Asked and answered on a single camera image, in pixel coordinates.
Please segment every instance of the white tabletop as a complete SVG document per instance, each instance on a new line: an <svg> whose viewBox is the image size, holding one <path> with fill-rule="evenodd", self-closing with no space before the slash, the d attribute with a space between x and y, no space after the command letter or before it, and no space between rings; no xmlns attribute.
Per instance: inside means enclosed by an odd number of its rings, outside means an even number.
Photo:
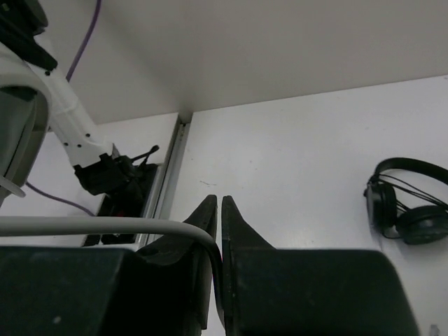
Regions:
<svg viewBox="0 0 448 336"><path fill-rule="evenodd" d="M162 164L169 152L169 145L177 125L177 113L157 115L99 126L120 154L134 157L145 153L152 146L160 150L149 157L148 163ZM92 196L82 189L65 150L54 133L48 133L34 163L28 181L37 188L79 203L96 213L102 196ZM9 196L0 208L0 216L86 216L81 210L37 195L24 187L24 199ZM80 246L85 235L51 237L0 237L0 245L51 245Z"/></svg>
<svg viewBox="0 0 448 336"><path fill-rule="evenodd" d="M363 191L385 158L448 167L447 111L448 77L437 77L195 113L170 218L187 218L208 194L220 201L231 195L275 247L381 249L398 270L422 335L432 324L444 335L448 239L426 246L384 241L368 224ZM441 183L396 176L448 201ZM203 335L224 335L213 299Z"/></svg>

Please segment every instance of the black foam pad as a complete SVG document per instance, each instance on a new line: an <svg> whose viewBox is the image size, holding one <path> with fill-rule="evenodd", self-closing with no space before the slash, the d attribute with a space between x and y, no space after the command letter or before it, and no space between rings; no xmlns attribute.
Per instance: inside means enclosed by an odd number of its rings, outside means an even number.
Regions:
<svg viewBox="0 0 448 336"><path fill-rule="evenodd" d="M372 226L391 228L397 218L396 195L391 185L373 183L365 191L367 198L367 212Z"/></svg>
<svg viewBox="0 0 448 336"><path fill-rule="evenodd" d="M406 244L427 244L447 235L448 213L437 205L419 206L401 215L395 228Z"/></svg>
<svg viewBox="0 0 448 336"><path fill-rule="evenodd" d="M383 193L384 211L384 224L382 227L391 228L397 221L397 197L395 189L389 184L381 184L380 187Z"/></svg>

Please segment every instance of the purple cable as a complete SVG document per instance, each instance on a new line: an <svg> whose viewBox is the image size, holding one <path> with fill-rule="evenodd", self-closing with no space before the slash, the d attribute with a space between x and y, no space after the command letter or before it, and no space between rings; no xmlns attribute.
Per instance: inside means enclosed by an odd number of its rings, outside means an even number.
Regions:
<svg viewBox="0 0 448 336"><path fill-rule="evenodd" d="M83 56L84 50L87 47L87 44L89 43L90 37L92 36L93 30L95 29L95 26L97 25L98 17L99 17L99 11L101 9L101 2L102 0L97 0L97 4L95 5L95 12L93 13L92 21L90 23L89 29L87 30L87 33L84 36L83 42L79 46L78 52L76 53L75 58L73 59L73 62L71 63L69 72L67 72L66 79L68 81L71 80L71 77L73 76L76 67L78 66L79 60Z"/></svg>
<svg viewBox="0 0 448 336"><path fill-rule="evenodd" d="M72 201L69 201L69 200L67 200L67 199L63 199L63 198L59 198L59 197L56 197L56 196L47 194L46 192L44 192L44 191L42 191L42 190L36 188L36 187L35 187L34 185L32 185L30 182L26 182L25 185L26 185L28 188L30 188L31 190L35 191L36 193L38 193L38 194L40 194L40 195L42 195L42 196L44 196L44 197L50 198L50 199L52 199L52 200L55 200L55 201L58 201L58 202L61 202L61 203L65 203L65 204L71 205L71 206L73 206L73 207L75 207L75 208L78 208L78 209L84 211L87 215L89 215L89 216L91 216L91 217L95 217L95 214L94 214L93 212L91 212L91 210L85 208L85 207L82 206L82 205L79 205L79 204L77 204L77 203L75 203L75 202L72 202Z"/></svg>
<svg viewBox="0 0 448 336"><path fill-rule="evenodd" d="M92 33L93 33L93 30L95 29L95 26L96 26L97 21L98 21L99 10L101 9L101 2L102 2L102 0L97 0L97 4L95 6L95 12L93 13L93 17L92 17L92 21L90 23L89 29L87 30L87 33L84 36L83 42L79 46L78 52L76 53L76 56L73 59L73 62L71 63L69 72L67 73L67 76L65 77L68 82L71 80L71 77L73 76L73 74L74 74L74 72L76 70L76 67L78 66L79 60L83 56L84 50L87 47L87 44L89 43L90 37L92 36ZM28 188L30 188L31 190L33 190L34 192L36 192L36 193L38 193L38 194L40 194L40 195L42 195L44 197L50 198L52 200L55 200L55 201L58 201L58 202L61 202L61 203L65 203L65 204L71 205L71 206L73 206L75 208L78 208L78 209L84 211L87 215L95 217L95 214L93 212L91 212L91 210L85 208L82 205L79 205L79 204L77 204L75 202L72 202L72 201L69 201L67 199L63 199L63 198L60 198L60 197L56 197L56 196L50 195L50 194L46 193L45 191L42 191L42 190L36 188L30 182L26 182L25 185Z"/></svg>

